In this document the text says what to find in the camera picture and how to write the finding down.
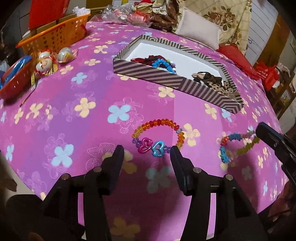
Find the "foil wrapped ornament doll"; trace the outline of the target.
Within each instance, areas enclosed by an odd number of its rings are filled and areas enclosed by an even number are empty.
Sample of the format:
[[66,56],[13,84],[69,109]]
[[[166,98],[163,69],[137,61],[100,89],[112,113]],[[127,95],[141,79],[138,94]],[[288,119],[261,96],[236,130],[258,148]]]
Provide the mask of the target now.
[[55,53],[50,49],[44,49],[37,53],[35,65],[35,77],[41,78],[53,74],[58,70],[58,63]]

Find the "floral beige quilt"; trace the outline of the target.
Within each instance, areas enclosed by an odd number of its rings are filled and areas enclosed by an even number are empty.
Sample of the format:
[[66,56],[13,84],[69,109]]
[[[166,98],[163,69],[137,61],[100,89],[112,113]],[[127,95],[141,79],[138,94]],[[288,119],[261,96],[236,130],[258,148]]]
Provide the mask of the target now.
[[218,25],[221,29],[220,44],[236,45],[245,54],[252,1],[152,1],[151,11],[154,26],[161,30],[175,32],[181,21],[183,8],[187,8]]

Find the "red gift bag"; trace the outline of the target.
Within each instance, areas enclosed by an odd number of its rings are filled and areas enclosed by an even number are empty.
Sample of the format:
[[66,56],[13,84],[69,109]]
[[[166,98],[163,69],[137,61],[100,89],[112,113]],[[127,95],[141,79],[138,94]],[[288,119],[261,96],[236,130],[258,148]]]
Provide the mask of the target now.
[[60,19],[67,12],[69,0],[32,0],[29,13],[29,30]]

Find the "white tissue paper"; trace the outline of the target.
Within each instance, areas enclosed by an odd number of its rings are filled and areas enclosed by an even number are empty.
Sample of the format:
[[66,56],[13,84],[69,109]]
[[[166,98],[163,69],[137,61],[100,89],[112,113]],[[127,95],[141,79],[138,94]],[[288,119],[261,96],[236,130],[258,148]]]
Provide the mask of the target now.
[[76,14],[76,16],[84,16],[91,14],[91,10],[85,7],[79,8],[78,6],[74,7],[72,12]]

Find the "red shopping bag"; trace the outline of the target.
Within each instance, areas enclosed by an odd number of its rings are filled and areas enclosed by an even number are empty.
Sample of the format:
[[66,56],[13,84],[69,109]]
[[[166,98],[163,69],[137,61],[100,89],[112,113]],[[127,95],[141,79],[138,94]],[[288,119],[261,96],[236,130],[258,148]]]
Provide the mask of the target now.
[[263,87],[266,91],[272,89],[273,85],[279,80],[279,73],[275,65],[267,67],[263,62],[255,66],[257,75],[261,78]]

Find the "orange plastic basket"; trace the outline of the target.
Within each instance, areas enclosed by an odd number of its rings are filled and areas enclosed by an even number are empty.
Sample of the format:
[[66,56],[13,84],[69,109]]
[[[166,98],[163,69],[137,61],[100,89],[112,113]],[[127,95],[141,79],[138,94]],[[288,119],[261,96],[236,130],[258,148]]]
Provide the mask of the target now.
[[16,48],[22,48],[25,54],[44,49],[59,52],[62,48],[71,46],[87,35],[86,23],[89,16],[77,16],[59,23],[41,33],[21,40]]

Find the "santa plush toy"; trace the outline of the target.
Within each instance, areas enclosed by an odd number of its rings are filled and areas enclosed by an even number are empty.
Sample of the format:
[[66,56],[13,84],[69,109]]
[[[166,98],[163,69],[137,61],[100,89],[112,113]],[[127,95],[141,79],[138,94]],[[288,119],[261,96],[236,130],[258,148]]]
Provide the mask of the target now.
[[154,1],[151,0],[141,0],[140,2],[135,2],[134,6],[137,9],[143,9],[143,8],[151,8],[153,5]]

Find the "pink floral bedsheet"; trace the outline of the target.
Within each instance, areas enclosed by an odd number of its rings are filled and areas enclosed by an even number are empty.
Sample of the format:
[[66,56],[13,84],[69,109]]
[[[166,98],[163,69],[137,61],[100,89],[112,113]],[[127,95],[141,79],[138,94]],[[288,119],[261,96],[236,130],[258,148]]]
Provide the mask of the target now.
[[[273,150],[260,142],[230,164],[220,141],[265,122],[280,124],[260,82],[231,60],[182,37],[131,25],[87,24],[89,35],[73,45],[77,57],[44,77],[28,99],[1,106],[1,151],[19,178],[41,199],[63,173],[86,173],[117,145],[125,159],[116,189],[105,198],[116,240],[178,240],[190,199],[179,190],[170,157],[141,154],[132,134],[150,121],[169,120],[184,132],[181,152],[196,167],[230,173],[253,207],[262,211],[278,197],[287,177]],[[237,114],[170,87],[115,74],[113,58],[139,35],[174,41],[220,62],[235,82],[244,107]]]

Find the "clear plastic bag of items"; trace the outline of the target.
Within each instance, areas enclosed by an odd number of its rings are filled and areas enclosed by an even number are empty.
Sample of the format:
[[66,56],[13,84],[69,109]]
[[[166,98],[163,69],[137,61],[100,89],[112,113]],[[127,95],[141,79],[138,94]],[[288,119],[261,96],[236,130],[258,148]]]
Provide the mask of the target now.
[[130,24],[140,27],[150,27],[152,24],[149,14],[137,11],[130,3],[121,6],[108,5],[102,13],[99,14],[99,19],[107,22]]

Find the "small white pillow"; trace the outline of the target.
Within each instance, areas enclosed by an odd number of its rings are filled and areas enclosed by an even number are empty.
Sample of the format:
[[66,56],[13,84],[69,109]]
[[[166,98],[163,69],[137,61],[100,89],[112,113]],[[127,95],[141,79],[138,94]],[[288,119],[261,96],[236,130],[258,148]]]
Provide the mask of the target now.
[[175,34],[198,41],[213,50],[219,48],[220,28],[202,16],[183,8],[182,17]]

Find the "striped shallow cardboard box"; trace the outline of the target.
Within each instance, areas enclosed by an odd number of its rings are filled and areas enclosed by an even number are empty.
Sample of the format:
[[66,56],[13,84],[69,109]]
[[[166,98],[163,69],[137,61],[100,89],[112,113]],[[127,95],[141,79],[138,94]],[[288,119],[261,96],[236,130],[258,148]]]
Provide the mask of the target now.
[[[147,58],[149,55],[161,55],[166,61],[158,59],[152,66],[130,61],[133,58]],[[113,71],[173,88],[234,114],[244,106],[236,84],[223,64],[173,41],[140,35],[113,58]],[[222,86],[228,87],[229,93],[224,94],[216,87],[196,82],[193,75],[199,71],[221,77]]]

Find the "red cushion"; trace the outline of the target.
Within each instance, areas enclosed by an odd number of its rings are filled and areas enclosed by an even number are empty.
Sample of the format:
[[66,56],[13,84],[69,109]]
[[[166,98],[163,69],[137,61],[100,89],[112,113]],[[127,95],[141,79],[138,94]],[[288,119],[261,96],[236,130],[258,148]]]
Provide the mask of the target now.
[[242,52],[234,45],[220,45],[218,52],[225,55],[227,58],[232,60],[234,64],[247,76],[254,80],[259,80],[260,77],[256,70],[242,54]]

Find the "silver foil ornament ball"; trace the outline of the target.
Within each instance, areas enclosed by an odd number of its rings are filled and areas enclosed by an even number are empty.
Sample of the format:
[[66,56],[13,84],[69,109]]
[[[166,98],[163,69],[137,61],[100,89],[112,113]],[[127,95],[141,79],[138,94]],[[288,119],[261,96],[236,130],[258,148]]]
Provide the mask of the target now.
[[72,50],[69,47],[62,48],[57,54],[57,60],[59,63],[68,63],[75,59],[77,56],[77,50]]

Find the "red plastic bowl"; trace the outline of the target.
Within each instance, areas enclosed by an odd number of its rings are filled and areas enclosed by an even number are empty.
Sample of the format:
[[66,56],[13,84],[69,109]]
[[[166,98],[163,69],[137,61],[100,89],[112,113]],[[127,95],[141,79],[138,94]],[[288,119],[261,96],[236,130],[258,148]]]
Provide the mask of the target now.
[[32,56],[16,61],[1,77],[1,99],[16,98],[31,83]]

